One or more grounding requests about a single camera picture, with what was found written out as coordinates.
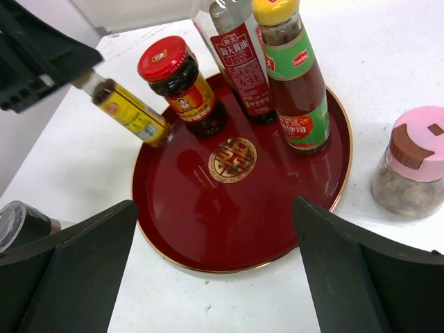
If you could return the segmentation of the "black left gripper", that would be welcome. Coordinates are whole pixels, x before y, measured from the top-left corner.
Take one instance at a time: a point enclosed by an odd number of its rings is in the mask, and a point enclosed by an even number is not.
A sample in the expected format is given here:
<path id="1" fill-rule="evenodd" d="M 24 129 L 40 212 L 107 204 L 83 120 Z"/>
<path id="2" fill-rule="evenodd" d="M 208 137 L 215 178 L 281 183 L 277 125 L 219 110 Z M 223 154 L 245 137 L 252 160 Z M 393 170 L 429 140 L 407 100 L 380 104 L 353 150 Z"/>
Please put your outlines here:
<path id="1" fill-rule="evenodd" d="M 2 110 L 22 113 L 102 61 L 16 1 L 1 2 Z"/>

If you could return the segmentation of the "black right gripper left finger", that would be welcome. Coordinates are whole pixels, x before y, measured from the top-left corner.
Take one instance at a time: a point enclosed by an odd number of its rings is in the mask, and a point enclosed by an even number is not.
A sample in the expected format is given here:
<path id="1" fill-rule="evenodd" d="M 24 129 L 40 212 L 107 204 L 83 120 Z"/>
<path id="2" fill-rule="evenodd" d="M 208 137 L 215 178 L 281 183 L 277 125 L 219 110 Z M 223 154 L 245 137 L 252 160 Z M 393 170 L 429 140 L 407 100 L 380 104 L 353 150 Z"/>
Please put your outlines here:
<path id="1" fill-rule="evenodd" d="M 107 332 L 138 217 L 124 200 L 1 254 L 2 332 Z"/>

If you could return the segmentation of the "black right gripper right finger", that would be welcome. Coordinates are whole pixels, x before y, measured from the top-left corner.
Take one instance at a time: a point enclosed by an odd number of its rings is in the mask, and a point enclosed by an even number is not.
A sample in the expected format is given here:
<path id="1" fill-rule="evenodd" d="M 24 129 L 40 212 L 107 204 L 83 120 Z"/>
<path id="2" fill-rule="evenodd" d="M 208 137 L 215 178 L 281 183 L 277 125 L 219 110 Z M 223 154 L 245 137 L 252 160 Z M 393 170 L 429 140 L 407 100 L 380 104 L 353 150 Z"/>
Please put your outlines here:
<path id="1" fill-rule="evenodd" d="M 443 254 L 297 197 L 298 246 L 322 332 L 442 332 Z"/>

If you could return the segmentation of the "yellow label gold cap bottle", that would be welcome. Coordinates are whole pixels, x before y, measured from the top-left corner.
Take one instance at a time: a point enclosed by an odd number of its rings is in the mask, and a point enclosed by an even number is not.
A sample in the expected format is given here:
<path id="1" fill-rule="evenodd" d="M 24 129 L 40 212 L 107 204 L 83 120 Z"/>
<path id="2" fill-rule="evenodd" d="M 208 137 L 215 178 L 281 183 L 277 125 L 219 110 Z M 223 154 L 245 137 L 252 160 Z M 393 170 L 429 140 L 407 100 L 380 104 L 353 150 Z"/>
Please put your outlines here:
<path id="1" fill-rule="evenodd" d="M 92 103 L 145 144 L 159 147 L 171 138 L 171 124 L 111 78 L 89 69 L 71 84 L 88 94 Z"/>

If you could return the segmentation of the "red lid chili sauce jar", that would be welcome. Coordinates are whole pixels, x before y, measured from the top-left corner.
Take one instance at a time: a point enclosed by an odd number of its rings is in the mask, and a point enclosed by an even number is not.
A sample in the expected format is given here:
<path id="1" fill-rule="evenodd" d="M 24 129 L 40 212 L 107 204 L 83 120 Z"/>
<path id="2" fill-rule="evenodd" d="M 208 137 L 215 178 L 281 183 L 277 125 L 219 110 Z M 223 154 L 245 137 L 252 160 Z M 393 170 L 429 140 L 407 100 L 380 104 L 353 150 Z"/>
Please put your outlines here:
<path id="1" fill-rule="evenodd" d="M 228 112 L 180 36 L 164 37 L 149 46 L 139 59 L 137 72 L 167 101 L 191 134 L 210 137 L 225 128 Z"/>

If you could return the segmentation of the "tall dark bottle red label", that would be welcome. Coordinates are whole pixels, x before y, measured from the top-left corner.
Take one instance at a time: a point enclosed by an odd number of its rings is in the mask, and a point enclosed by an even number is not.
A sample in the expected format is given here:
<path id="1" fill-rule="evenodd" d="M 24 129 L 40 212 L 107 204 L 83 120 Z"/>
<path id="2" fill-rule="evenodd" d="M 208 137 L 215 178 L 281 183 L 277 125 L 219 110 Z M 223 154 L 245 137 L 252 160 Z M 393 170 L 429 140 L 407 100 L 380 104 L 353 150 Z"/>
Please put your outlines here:
<path id="1" fill-rule="evenodd" d="M 276 121 L 251 2 L 192 1 L 190 18 L 245 117 L 258 124 Z"/>

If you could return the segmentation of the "yellow cap red sauce bottle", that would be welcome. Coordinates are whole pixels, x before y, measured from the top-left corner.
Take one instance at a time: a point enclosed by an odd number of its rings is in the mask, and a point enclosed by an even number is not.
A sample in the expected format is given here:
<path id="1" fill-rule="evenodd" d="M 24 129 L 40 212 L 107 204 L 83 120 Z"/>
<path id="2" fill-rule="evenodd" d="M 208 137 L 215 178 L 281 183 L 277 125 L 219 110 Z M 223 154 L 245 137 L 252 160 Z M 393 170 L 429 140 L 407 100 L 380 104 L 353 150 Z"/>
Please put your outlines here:
<path id="1" fill-rule="evenodd" d="M 284 137 L 305 154 L 319 153 L 330 138 L 325 81 L 294 0 L 255 0 L 268 85 Z"/>

